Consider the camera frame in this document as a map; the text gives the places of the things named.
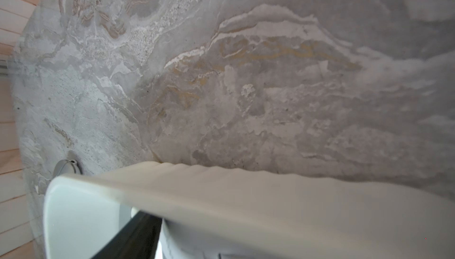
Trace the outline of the grey computer mouse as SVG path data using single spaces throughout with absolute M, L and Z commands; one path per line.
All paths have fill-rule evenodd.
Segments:
M 63 174 L 78 174 L 81 175 L 82 171 L 76 160 L 60 160 L 53 170 L 52 178 L 56 178 Z

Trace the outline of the white plastic storage box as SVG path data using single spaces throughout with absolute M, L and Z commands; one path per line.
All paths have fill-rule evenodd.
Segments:
M 138 213 L 166 259 L 452 259 L 455 205 L 422 190 L 157 163 L 63 174 L 45 197 L 50 259 L 91 259 Z

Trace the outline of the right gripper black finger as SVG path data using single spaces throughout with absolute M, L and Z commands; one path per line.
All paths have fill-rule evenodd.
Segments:
M 138 212 L 93 259 L 153 259 L 163 219 Z

